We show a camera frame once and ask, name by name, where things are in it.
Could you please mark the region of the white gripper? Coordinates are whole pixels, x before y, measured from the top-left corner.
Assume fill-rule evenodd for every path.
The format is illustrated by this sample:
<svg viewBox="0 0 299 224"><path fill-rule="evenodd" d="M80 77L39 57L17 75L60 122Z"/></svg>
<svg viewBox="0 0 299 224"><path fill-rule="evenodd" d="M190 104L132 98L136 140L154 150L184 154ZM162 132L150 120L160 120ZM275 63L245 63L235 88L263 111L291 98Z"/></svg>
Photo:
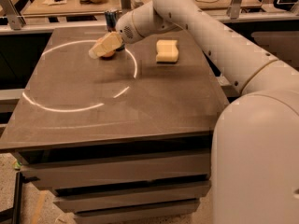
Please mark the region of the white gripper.
<svg viewBox="0 0 299 224"><path fill-rule="evenodd" d="M89 50L90 57L97 59L107 55L118 49L122 45L122 40L126 44L134 44L142 40L143 36L138 32L134 18L134 11L122 15L116 24L117 32L110 32L99 38Z"/></svg>

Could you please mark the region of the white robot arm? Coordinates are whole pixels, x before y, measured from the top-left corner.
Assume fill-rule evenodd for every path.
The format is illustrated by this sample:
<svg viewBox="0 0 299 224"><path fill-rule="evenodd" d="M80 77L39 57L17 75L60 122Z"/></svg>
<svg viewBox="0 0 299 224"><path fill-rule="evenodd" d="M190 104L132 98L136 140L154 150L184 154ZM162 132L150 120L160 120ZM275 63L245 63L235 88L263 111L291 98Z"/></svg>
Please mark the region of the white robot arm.
<svg viewBox="0 0 299 224"><path fill-rule="evenodd" d="M193 0L151 0L119 18L90 49L103 56L178 27L227 78L238 97L214 128L214 224L299 224L299 73Z"/></svg>

